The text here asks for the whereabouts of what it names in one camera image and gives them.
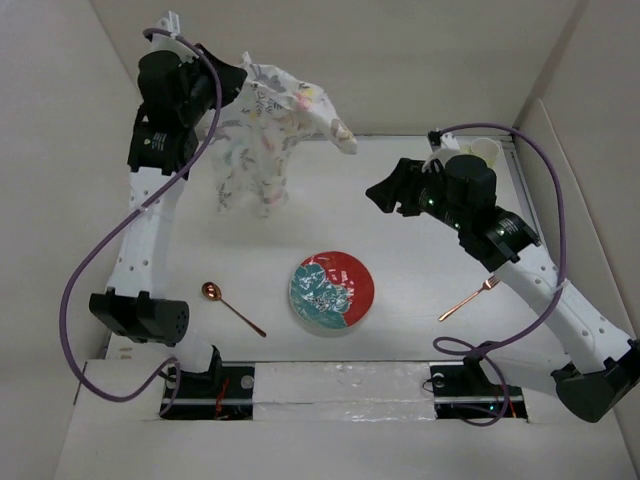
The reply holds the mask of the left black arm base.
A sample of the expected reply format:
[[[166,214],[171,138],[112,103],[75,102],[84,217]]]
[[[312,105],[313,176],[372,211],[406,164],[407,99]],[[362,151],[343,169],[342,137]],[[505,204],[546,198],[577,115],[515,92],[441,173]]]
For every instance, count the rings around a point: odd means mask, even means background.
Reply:
[[[255,364],[215,360],[207,372],[183,372],[175,388],[175,369],[165,379],[160,405],[164,420],[244,421],[253,419]]]

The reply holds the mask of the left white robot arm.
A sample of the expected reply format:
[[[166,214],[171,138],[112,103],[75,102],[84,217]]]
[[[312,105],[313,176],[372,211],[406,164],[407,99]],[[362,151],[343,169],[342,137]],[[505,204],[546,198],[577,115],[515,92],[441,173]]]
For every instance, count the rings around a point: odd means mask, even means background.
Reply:
[[[199,140],[196,126],[209,112],[235,100],[247,77],[207,50],[190,60],[169,50],[141,58],[138,86],[143,102],[133,126],[127,164],[129,206],[117,262],[104,293],[89,310],[113,334],[150,344],[178,359],[188,384],[201,396],[222,387],[212,365],[215,349],[189,325],[189,306],[167,296],[167,255],[172,224]]]

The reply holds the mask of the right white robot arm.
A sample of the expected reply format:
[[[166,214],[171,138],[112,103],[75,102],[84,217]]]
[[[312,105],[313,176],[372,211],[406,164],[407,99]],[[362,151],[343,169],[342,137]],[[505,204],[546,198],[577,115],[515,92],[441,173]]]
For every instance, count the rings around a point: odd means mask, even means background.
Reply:
[[[402,158],[366,195],[384,213],[428,214],[454,229],[465,252],[543,317],[563,348],[555,359],[489,359],[487,353],[506,344],[486,341],[463,357],[468,390],[483,394],[500,384],[537,390],[596,423],[638,384],[639,342],[561,278],[532,228],[497,206],[496,188],[484,160],[456,155],[446,162]]]

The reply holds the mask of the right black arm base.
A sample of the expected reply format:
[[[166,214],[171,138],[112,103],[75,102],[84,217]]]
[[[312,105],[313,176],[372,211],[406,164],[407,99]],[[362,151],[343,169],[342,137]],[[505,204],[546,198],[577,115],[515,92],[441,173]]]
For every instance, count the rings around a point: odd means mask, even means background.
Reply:
[[[460,420],[476,427],[489,427],[501,419],[524,419],[522,390],[505,383],[505,376],[488,353],[496,341],[479,345],[438,337],[435,350],[452,356],[452,361],[432,362],[421,390],[433,396],[438,419]]]

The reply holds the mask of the floral white cloth napkin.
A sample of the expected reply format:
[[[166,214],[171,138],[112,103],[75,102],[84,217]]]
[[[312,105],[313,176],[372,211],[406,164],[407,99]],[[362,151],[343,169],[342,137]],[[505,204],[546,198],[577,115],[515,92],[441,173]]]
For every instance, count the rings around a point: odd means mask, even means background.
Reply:
[[[259,217],[286,203],[287,167],[294,149],[320,134],[346,155],[357,140],[323,88],[285,70],[259,64],[248,53],[238,97],[224,107],[207,149],[214,171],[217,210],[249,201]]]

